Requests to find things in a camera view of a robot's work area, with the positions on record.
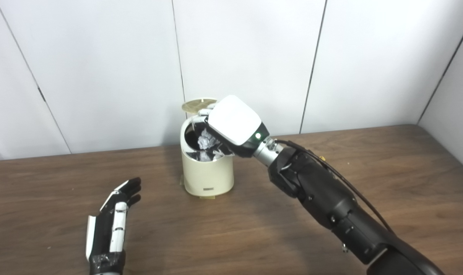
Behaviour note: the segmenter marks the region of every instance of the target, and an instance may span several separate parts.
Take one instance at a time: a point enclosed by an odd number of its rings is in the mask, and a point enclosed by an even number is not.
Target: robotic arm
[[[273,140],[257,113],[238,97],[230,95],[200,110],[193,126],[206,128],[235,155],[263,163],[272,183],[297,198],[362,263],[370,264],[367,275],[444,275],[398,238],[382,217],[385,227],[365,212],[346,185],[355,188],[333,167],[293,142]]]

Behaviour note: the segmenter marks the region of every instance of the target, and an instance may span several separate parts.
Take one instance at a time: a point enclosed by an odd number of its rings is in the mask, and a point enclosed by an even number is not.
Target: white robotic finger
[[[207,116],[211,113],[212,109],[209,109],[209,108],[203,108],[201,110],[199,110],[198,112],[198,115],[200,116]]]
[[[124,233],[126,230],[126,212],[128,211],[128,205],[126,202],[118,202],[116,203],[114,210],[114,221],[112,223],[112,235],[109,252],[121,252],[123,251]]]

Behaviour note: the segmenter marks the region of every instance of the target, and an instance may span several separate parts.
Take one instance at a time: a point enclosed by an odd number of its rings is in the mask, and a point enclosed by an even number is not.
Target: black arm segment
[[[287,147],[268,172],[275,185],[298,198],[312,217],[331,230],[362,263],[372,263],[367,275],[444,275],[365,212],[353,193],[307,153]]]

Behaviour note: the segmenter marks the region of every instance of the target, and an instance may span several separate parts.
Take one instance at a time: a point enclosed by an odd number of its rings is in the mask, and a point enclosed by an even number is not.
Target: robotic wrist
[[[89,258],[90,275],[121,275],[126,263],[126,252],[108,252]]]

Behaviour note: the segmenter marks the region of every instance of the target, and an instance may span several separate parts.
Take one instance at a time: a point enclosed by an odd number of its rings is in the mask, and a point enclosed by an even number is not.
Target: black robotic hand
[[[140,190],[140,178],[125,181],[110,193],[97,217],[88,216],[86,258],[90,275],[123,273],[126,215],[128,209],[141,199],[137,195]]]

